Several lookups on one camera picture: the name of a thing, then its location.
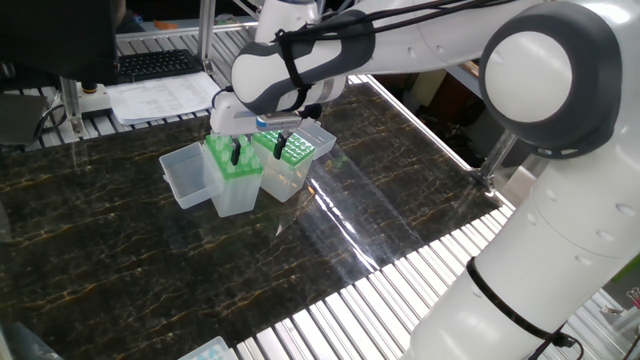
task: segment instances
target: transparent plastic container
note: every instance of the transparent plastic container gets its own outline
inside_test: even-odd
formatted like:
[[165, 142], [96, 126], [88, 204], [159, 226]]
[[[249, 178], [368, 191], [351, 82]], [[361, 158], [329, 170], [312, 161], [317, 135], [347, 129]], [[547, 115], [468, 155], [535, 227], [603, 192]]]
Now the transparent plastic container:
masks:
[[160, 157], [164, 179], [183, 209], [214, 198], [222, 191], [213, 164], [205, 154], [200, 144], [195, 143]]
[[296, 130], [295, 134], [308, 141], [316, 149], [313, 160], [331, 151], [336, 144], [336, 137], [320, 127], [318, 123], [300, 128]]
[[289, 200], [304, 186], [304, 181], [313, 162], [315, 148], [308, 141], [293, 134], [282, 150], [280, 160], [273, 156], [278, 141], [278, 132], [253, 135], [251, 145], [264, 166], [262, 188], [280, 202]]
[[238, 357], [218, 336], [178, 360], [238, 360]]
[[238, 140], [241, 150], [236, 166], [231, 164], [231, 137], [209, 135], [203, 145], [215, 164], [214, 176], [221, 187], [220, 194], [213, 198], [220, 217], [253, 210], [260, 191], [263, 166], [247, 138], [240, 136]]

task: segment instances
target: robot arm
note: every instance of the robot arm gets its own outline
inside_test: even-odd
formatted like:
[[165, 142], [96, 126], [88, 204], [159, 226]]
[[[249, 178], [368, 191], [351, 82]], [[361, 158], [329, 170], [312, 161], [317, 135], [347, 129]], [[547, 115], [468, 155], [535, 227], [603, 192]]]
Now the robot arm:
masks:
[[[393, 9], [431, 3], [459, 6], [455, 5], [457, 2], [365, 0], [321, 22], [313, 0], [267, 0], [255, 42], [247, 45], [233, 64], [234, 93], [220, 94], [216, 98], [216, 111], [211, 119], [214, 131], [225, 135], [257, 132], [255, 115], [291, 112], [331, 101], [342, 93], [348, 75], [422, 72], [478, 58], [502, 24], [542, 0], [518, 0], [469, 9], [395, 30], [371, 32], [437, 12], [433, 9], [415, 11], [339, 29], [335, 35], [344, 36], [342, 39], [293, 39], [289, 57], [295, 64], [299, 81], [310, 87], [304, 99], [300, 99], [299, 86], [292, 81], [282, 43], [274, 42], [278, 31], [295, 31], [307, 24], [321, 29]], [[467, 24], [470, 23], [474, 24], [472, 31], [468, 31]]]
[[[435, 10], [333, 27], [424, 3], [364, 0], [317, 25], [332, 26], [334, 33], [323, 36], [333, 39], [305, 38], [283, 52], [273, 42], [276, 31], [317, 24], [317, 10], [310, 0], [267, 0], [256, 43], [233, 66], [235, 94], [215, 101], [215, 132], [252, 133], [255, 114], [331, 100], [348, 74], [431, 70], [482, 52], [480, 89], [488, 110], [534, 153], [554, 161], [418, 324], [403, 360], [526, 359], [558, 341], [554, 333], [640, 252], [640, 4], [533, 6], [540, 2], [474, 8], [375, 34], [367, 29]], [[461, 32], [467, 24], [470, 35]], [[302, 102], [291, 80], [296, 72], [296, 82], [312, 85]]]

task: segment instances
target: keyboard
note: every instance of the keyboard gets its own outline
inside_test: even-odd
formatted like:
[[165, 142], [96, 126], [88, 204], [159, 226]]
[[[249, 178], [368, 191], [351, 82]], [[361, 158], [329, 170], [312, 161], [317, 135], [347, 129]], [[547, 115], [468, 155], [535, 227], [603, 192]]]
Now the keyboard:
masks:
[[189, 50], [167, 50], [118, 58], [119, 83], [160, 79], [202, 71], [200, 62]]

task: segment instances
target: black marble table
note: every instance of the black marble table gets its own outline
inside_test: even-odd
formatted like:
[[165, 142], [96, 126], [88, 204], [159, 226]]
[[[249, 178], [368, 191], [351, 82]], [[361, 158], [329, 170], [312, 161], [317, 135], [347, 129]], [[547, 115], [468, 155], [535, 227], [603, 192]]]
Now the black marble table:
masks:
[[336, 147], [285, 204], [182, 210], [161, 155], [208, 119], [0, 158], [0, 323], [64, 359], [177, 359], [255, 334], [496, 208], [368, 84], [325, 107]]

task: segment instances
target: cable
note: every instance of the cable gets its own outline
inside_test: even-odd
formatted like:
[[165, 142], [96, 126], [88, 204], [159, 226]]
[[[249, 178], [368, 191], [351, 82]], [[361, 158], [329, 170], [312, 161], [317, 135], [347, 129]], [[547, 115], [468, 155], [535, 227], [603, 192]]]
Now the cable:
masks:
[[[335, 24], [329, 24], [329, 25], [320, 24], [314, 27], [304, 27], [297, 31], [285, 33], [283, 37], [288, 37], [289, 41], [341, 40], [341, 39], [350, 38], [350, 37], [377, 34], [381, 32], [396, 30], [399, 28], [419, 24], [428, 20], [436, 19], [445, 15], [453, 14], [463, 10], [474, 9], [474, 8], [484, 8], [484, 7], [496, 6], [496, 5], [504, 5], [513, 1], [515, 0], [472, 0], [468, 2], [464, 2], [464, 0], [436, 0], [426, 4], [414, 5], [414, 6], [401, 8], [401, 9], [377, 11], [377, 12], [365, 15], [362, 18], [351, 20], [351, 21], [337, 22]], [[460, 4], [460, 5], [456, 5], [452, 7], [443, 7], [447, 5], [453, 5], [453, 4]], [[405, 15], [405, 14], [409, 14], [417, 11], [423, 11], [423, 10], [437, 10], [437, 11], [429, 14], [425, 14], [413, 19], [401, 21], [395, 24], [374, 28], [371, 30], [364, 30], [364, 31], [353, 32], [349, 34], [327, 35], [330, 32], [335, 32], [337, 30], [344, 30], [348, 27], [358, 25], [363, 22], [382, 20], [390, 17]]]
[[582, 358], [584, 358], [584, 346], [582, 346], [580, 340], [574, 338], [571, 335], [564, 334], [564, 336], [566, 336], [568, 339], [571, 339], [572, 341], [575, 341], [575, 343], [578, 344], [578, 346], [580, 347], [580, 355], [578, 355], [578, 358], [576, 360], [582, 360]]
[[638, 342], [640, 342], [640, 334], [638, 334], [638, 336], [636, 337], [636, 340], [631, 345], [631, 349], [629, 349], [629, 351], [627, 352], [627, 354], [624, 356], [624, 358], [622, 360], [629, 360], [629, 357], [631, 356], [631, 353], [636, 348], [636, 346], [638, 346]]
[[52, 106], [49, 110], [47, 110], [47, 111], [42, 115], [42, 117], [40, 118], [40, 121], [45, 121], [45, 118], [46, 118], [47, 116], [50, 116], [54, 111], [56, 111], [56, 110], [58, 110], [58, 109], [60, 109], [60, 108], [62, 108], [62, 107], [64, 107], [64, 105], [63, 105], [63, 104], [56, 105], [56, 106]]
[[226, 88], [220, 89], [220, 91], [218, 91], [215, 95], [213, 95], [213, 98], [211, 99], [211, 107], [214, 110], [216, 108], [216, 98], [218, 97], [218, 95], [222, 94], [223, 92], [233, 92], [233, 86], [229, 85]]
[[374, 20], [380, 20], [380, 19], [385, 19], [385, 18], [399, 16], [399, 15], [405, 15], [408, 13], [421, 11], [421, 10], [440, 10], [441, 6], [461, 3], [464, 1], [465, 0], [436, 0], [436, 1], [425, 3], [425, 4], [413, 5], [409, 7], [400, 8], [400, 9], [381, 10], [381, 11], [376, 11], [376, 12], [367, 14], [364, 17], [361, 17], [358, 19], [336, 22], [333, 24], [320, 23], [313, 27], [303, 27], [302, 29], [288, 32], [287, 35], [291, 37], [294, 37], [294, 36], [299, 37], [303, 35], [312, 35], [312, 34], [325, 35], [329, 32], [344, 30], [350, 26], [358, 25], [360, 23], [367, 22], [367, 21], [374, 21]]
[[53, 125], [44, 128], [44, 130], [49, 130], [49, 129], [55, 129], [55, 128], [59, 128], [60, 125], [64, 124], [65, 121], [67, 121], [68, 117], [67, 117], [67, 113], [62, 114], [62, 117], [60, 118], [60, 121], [58, 121], [57, 123], [55, 123], [53, 121], [53, 119], [51, 120], [51, 122], [53, 123]]
[[[61, 108], [64, 107], [64, 104], [59, 104], [56, 106], [52, 106], [49, 110], [47, 110], [42, 117], [40, 118], [40, 124], [42, 127], [42, 130], [49, 130], [49, 129], [55, 129], [60, 127], [60, 125], [64, 124], [65, 121], [67, 121], [67, 113], [65, 112], [64, 114], [62, 114], [62, 117], [60, 118], [60, 121], [58, 121], [56, 123], [55, 118], [53, 117], [53, 112], [56, 110], [59, 110]], [[44, 127], [44, 122], [47, 121], [47, 117], [50, 118], [51, 120], [51, 126], [49, 127]]]

